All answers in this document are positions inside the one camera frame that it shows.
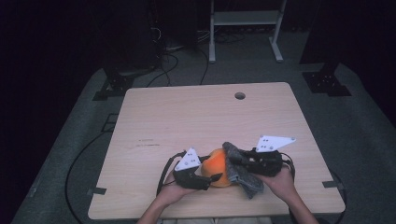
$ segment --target white stand leg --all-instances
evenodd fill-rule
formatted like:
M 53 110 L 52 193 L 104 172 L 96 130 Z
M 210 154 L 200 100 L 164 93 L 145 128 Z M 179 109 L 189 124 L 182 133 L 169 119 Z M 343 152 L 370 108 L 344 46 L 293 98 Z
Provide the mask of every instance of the white stand leg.
M 210 8 L 210 42 L 209 42 L 209 62 L 216 62 L 216 48 L 215 48 L 215 4 L 211 1 Z
M 286 2 L 287 0 L 283 0 L 282 2 L 282 6 L 280 7 L 279 13 L 277 14 L 277 19 L 276 19 L 276 27 L 275 27 L 275 33 L 273 37 L 270 37 L 270 44 L 271 44 L 271 48 L 275 54 L 275 58 L 276 61 L 278 63 L 282 63 L 283 62 L 283 57 L 282 54 L 280 53 L 279 47 L 277 46 L 277 37 L 279 36 L 279 31 L 280 31 L 280 25 L 282 24 L 282 20 L 283 20 L 283 15 L 285 12 L 285 7 L 286 7 Z

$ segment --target wooden table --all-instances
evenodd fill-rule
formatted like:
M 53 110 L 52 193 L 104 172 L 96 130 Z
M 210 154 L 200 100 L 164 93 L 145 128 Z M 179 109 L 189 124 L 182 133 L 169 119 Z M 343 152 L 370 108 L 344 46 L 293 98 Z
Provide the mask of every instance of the wooden table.
M 238 92 L 245 99 L 236 99 Z M 292 157 L 296 188 L 313 213 L 344 211 L 337 188 L 323 187 L 332 176 L 289 84 L 254 83 L 128 90 L 97 183 L 106 193 L 93 195 L 89 217 L 140 218 L 170 157 L 190 147 L 205 156 L 226 141 L 251 150 L 262 134 L 296 138 L 279 151 Z M 241 187 L 231 186 L 187 195 L 162 218 L 288 212 L 267 187 L 248 200 Z

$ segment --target white tag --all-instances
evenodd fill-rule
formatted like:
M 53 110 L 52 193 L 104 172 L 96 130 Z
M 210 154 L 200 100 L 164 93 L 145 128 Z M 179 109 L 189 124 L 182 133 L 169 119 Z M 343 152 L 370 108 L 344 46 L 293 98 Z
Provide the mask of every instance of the white tag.
M 257 152 L 271 152 L 275 151 L 280 147 L 295 142 L 294 137 L 276 137 L 262 135 L 259 139 L 259 143 L 256 146 Z
M 181 159 L 181 161 L 175 167 L 176 171 L 190 169 L 192 167 L 200 166 L 201 162 L 197 156 L 197 153 L 193 147 L 191 147 L 186 155 Z

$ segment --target metal frame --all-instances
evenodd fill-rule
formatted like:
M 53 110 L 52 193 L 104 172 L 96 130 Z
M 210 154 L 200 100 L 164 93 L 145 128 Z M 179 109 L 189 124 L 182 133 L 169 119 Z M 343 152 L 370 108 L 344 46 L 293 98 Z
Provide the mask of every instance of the metal frame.
M 216 25 L 258 25 L 274 24 L 276 26 L 274 36 L 269 37 L 271 48 L 278 63 L 283 62 L 282 54 L 277 46 L 280 25 L 283 20 L 287 0 L 282 0 L 279 10 L 272 11 L 241 11 L 241 12 L 216 12 L 215 0 L 210 3 L 210 42 L 209 42 L 209 61 L 216 61 L 215 47 L 215 26 Z

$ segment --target gray carpet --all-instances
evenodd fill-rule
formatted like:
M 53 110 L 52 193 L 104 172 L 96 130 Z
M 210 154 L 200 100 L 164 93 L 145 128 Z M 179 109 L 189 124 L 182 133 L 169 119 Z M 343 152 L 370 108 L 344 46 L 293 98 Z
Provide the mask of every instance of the gray carpet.
M 352 96 L 329 97 L 309 90 L 302 72 L 318 71 L 321 64 L 299 64 L 307 35 L 280 34 L 278 45 L 285 59 L 283 63 L 276 62 L 268 34 L 246 35 L 240 42 L 217 44 L 217 62 L 209 65 L 203 84 L 288 82 L 325 161 L 346 188 L 346 213 L 341 223 L 395 223 L 396 131 L 358 76 L 342 64 L 335 74 Z M 208 45 L 199 47 L 207 55 Z M 172 55 L 178 58 L 178 65 L 168 73 L 170 85 L 198 85 L 206 67 L 204 54 L 183 49 Z M 163 57 L 163 69 L 174 64 L 173 57 Z M 146 87 L 161 72 L 157 69 L 137 78 L 134 88 Z M 87 216 L 92 198 L 90 189 L 96 186 L 111 138 L 111 133 L 101 130 L 107 116 L 119 113 L 122 104 L 122 97 L 92 100 L 105 79 L 103 70 L 92 74 L 13 223 L 78 223 L 67 206 L 64 184 L 69 167 L 81 150 L 70 172 L 67 191 L 76 216 L 83 223 L 133 223 L 132 220 L 94 221 Z M 162 76 L 150 87 L 167 85 L 166 76 Z M 98 134 L 101 136 L 85 147 Z M 334 223 L 339 215 L 318 217 Z M 273 221 L 291 223 L 288 217 L 273 217 Z

